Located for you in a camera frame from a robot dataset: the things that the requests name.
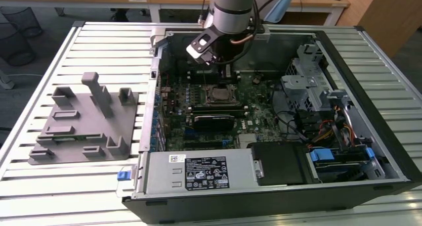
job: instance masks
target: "wastebasket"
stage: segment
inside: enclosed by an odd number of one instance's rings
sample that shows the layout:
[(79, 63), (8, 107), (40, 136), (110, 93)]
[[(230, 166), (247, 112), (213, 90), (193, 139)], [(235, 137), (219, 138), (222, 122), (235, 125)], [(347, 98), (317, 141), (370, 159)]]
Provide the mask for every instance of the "wastebasket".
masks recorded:
[(43, 33), (39, 20), (30, 7), (0, 7), (0, 13), (11, 23), (19, 25), (24, 37), (36, 37)]
[(26, 65), (36, 57), (15, 23), (0, 23), (0, 57), (11, 66)]

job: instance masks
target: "warning label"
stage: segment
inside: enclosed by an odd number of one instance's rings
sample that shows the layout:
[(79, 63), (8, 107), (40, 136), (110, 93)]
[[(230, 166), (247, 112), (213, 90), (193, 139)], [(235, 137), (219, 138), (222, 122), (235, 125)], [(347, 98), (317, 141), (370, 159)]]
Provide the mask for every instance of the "warning label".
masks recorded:
[(187, 190), (230, 188), (226, 157), (185, 159)]

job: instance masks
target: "gray floor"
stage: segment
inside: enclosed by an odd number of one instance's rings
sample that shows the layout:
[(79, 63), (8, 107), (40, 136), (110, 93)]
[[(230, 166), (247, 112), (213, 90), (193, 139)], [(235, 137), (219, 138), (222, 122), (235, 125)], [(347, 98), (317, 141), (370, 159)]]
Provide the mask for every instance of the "gray floor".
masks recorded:
[[(38, 53), (38, 59), (23, 67), (11, 67), (0, 60), (0, 69), (10, 74), (44, 74), (55, 53), (62, 45), (74, 21), (103, 21), (108, 22), (112, 16), (110, 9), (76, 9), (67, 8), (66, 16), (59, 17), (52, 8), (34, 8), (44, 33), (30, 40), (31, 46)], [(195, 22), (198, 12), (186, 11), (182, 17), (175, 18), (175, 11), (163, 14), (163, 22)], [(147, 16), (142, 16), (138, 9), (127, 13), (131, 22), (150, 22)], [(422, 32), (416, 32), (409, 42), (393, 59), (410, 81), (422, 91)], [(0, 127), (12, 128), (27, 105), (32, 92), (40, 81), (36, 76), (12, 76), (16, 83), (14, 90), (0, 88)], [(0, 131), (0, 143), (4, 142), (8, 132)]]

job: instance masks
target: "aluminum table surface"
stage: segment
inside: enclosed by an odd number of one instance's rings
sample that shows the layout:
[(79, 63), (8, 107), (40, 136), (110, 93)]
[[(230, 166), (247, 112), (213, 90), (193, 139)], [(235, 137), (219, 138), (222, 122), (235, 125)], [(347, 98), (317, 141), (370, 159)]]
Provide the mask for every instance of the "aluminum table surface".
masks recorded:
[[(195, 24), (100, 23), (74, 27), (47, 70), (15, 128), (0, 150), (0, 225), (146, 225), (116, 195), (116, 173), (136, 164), (143, 125), (146, 88), (154, 61), (154, 28), (198, 28)], [(270, 26), (281, 30), (325, 30), (380, 109), (416, 164), (422, 168), (422, 98), (365, 32), (354, 28)], [(31, 166), (27, 163), (36, 136), (52, 110), (55, 87), (86, 92), (83, 72), (98, 72), (110, 92), (131, 87), (140, 92), (131, 157), (124, 161)], [(333, 79), (341, 86), (333, 72)], [(119, 185), (130, 195), (131, 182)], [(384, 196), (351, 210), (310, 212), (179, 225), (420, 225), (422, 187)]]

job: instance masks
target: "blue connector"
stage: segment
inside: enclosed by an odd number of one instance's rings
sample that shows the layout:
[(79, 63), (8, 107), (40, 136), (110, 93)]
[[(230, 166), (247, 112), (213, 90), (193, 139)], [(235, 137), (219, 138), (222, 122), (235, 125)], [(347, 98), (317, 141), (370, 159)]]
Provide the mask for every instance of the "blue connector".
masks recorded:
[(327, 148), (314, 149), (314, 151), (311, 152), (311, 160), (313, 162), (317, 162), (321, 160), (334, 160), (334, 155), (331, 153), (331, 150)]
[(229, 143), (230, 143), (230, 140), (229, 140), (229, 139), (223, 140), (223, 141), (222, 141), (223, 147), (226, 147)]
[(372, 148), (366, 148), (365, 151), (368, 152), (369, 158), (376, 158), (376, 153)]
[(158, 138), (153, 137), (150, 140), (150, 145), (155, 147), (157, 144), (158, 144)]
[(157, 94), (155, 103), (161, 103), (161, 95)]
[(131, 180), (131, 171), (120, 171), (118, 173), (118, 181), (130, 181)]

